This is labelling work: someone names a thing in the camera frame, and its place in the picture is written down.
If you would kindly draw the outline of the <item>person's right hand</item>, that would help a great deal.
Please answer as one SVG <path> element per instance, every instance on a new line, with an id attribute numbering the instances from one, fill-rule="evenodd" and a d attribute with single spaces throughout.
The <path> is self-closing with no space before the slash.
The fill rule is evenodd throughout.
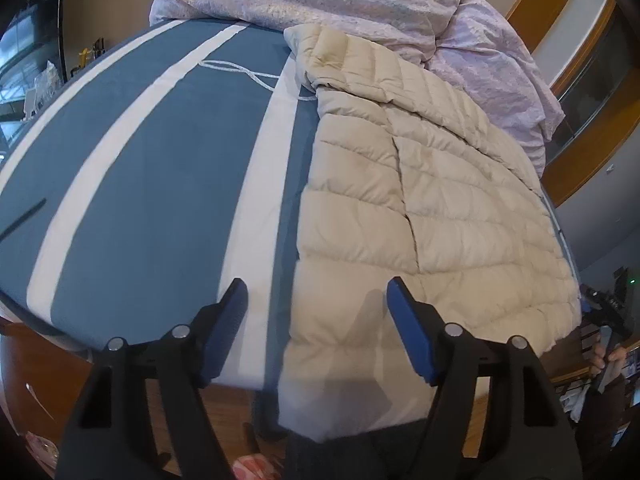
<path id="1" fill-rule="evenodd" d="M 627 359 L 627 350 L 619 344 L 609 353 L 605 353 L 605 346 L 596 342 L 593 347 L 593 357 L 590 361 L 590 376 L 596 377 L 608 366 L 611 367 L 613 378 L 622 374 Z"/>

